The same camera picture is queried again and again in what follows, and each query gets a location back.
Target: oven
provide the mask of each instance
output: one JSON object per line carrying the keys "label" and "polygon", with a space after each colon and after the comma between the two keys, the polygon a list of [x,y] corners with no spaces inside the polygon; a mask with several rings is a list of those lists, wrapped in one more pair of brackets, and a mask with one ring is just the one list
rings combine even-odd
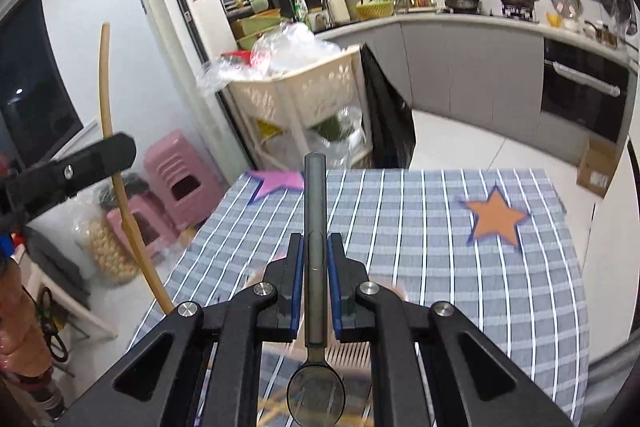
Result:
{"label": "oven", "polygon": [[542,111],[617,142],[629,73],[600,55],[545,39]]}

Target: bag of nuts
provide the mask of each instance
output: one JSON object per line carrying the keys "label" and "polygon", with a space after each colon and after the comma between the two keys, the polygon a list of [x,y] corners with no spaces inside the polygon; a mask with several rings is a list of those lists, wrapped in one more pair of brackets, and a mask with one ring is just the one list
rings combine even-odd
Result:
{"label": "bag of nuts", "polygon": [[140,268],[120,245],[100,208],[101,187],[86,190],[73,200],[73,232],[84,250],[91,253],[100,273],[109,282],[124,284],[135,277]]}

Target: pink star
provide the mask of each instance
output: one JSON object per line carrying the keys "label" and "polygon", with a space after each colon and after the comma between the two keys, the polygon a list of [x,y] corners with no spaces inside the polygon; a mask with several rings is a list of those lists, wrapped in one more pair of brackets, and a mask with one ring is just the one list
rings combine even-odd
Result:
{"label": "pink star", "polygon": [[249,203],[254,203],[276,190],[286,188],[302,192],[305,189],[305,179],[300,171],[249,171],[249,176],[259,180],[258,188],[251,196]]}

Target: metal screw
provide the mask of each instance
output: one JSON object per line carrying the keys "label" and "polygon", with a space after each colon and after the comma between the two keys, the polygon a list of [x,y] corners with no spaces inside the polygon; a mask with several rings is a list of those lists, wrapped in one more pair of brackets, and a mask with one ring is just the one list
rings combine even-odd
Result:
{"label": "metal screw", "polygon": [[440,317],[450,317],[453,315],[454,308],[448,302],[436,302],[433,305],[433,311]]}
{"label": "metal screw", "polygon": [[375,295],[380,291],[380,286],[374,282],[367,281],[360,285],[360,291],[364,293],[364,295]]}
{"label": "metal screw", "polygon": [[273,285],[268,282],[258,282],[254,285],[254,293],[260,297],[269,295],[273,291]]}
{"label": "metal screw", "polygon": [[191,317],[196,314],[196,311],[198,311],[198,305],[195,302],[183,302],[178,306],[178,313],[182,317]]}

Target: striped tablecloth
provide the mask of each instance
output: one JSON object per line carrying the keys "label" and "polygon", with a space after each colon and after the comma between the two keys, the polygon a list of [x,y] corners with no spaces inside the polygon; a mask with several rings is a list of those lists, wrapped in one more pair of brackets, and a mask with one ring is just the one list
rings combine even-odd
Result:
{"label": "striped tablecloth", "polygon": [[[241,176],[184,252],[165,285],[176,303],[229,299],[253,270],[286,252],[289,234],[303,232],[302,194],[280,190],[248,203],[257,183]],[[474,217],[462,201],[484,200],[496,185],[532,216],[518,226],[524,253],[497,237],[467,244]],[[544,171],[329,171],[327,202],[328,230],[342,234],[348,257],[374,278],[398,281],[414,303],[454,303],[579,423],[586,301],[562,204]],[[161,318],[154,303],[132,344]],[[260,397],[285,387],[296,367],[263,354]],[[368,382],[346,388],[346,410],[369,414]],[[283,413],[268,425],[291,423]]]}

